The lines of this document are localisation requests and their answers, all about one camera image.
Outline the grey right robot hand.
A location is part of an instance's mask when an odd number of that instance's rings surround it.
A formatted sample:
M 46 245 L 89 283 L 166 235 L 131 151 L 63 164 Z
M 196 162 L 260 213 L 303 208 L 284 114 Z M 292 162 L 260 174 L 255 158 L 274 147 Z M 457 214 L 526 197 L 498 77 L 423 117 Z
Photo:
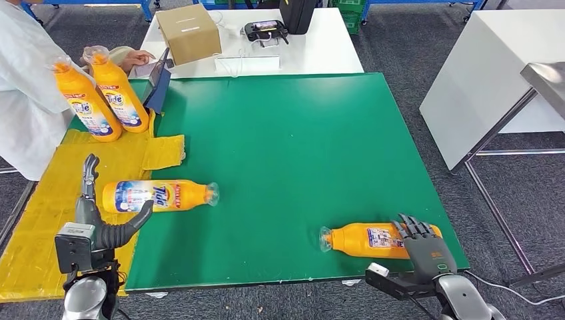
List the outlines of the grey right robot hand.
M 413 265 L 414 271 L 408 277 L 409 281 L 427 285 L 441 275 L 455 274 L 458 271 L 444 239 L 428 223 L 403 213 L 398 216 L 401 222 L 393 220 L 392 224 Z

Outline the person's left hand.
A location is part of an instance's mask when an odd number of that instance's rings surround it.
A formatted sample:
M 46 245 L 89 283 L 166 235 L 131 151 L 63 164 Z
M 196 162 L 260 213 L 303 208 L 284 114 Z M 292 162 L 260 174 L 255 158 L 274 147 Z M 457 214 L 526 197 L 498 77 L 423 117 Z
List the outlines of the person's left hand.
M 120 63 L 120 68 L 129 74 L 133 67 L 146 65 L 152 60 L 155 60 L 155 56 L 145 50 L 132 50 L 129 51 Z

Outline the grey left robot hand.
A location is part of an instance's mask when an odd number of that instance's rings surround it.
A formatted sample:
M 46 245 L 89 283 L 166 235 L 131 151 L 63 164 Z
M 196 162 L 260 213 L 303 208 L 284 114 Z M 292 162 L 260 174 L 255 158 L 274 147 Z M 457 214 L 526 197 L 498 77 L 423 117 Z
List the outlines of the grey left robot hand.
M 144 202 L 141 210 L 124 224 L 112 225 L 103 221 L 95 197 L 98 164 L 97 156 L 92 153 L 87 156 L 83 164 L 81 195 L 75 206 L 75 222 L 94 226 L 95 251 L 116 249 L 126 245 L 153 214 L 153 201 L 148 200 Z

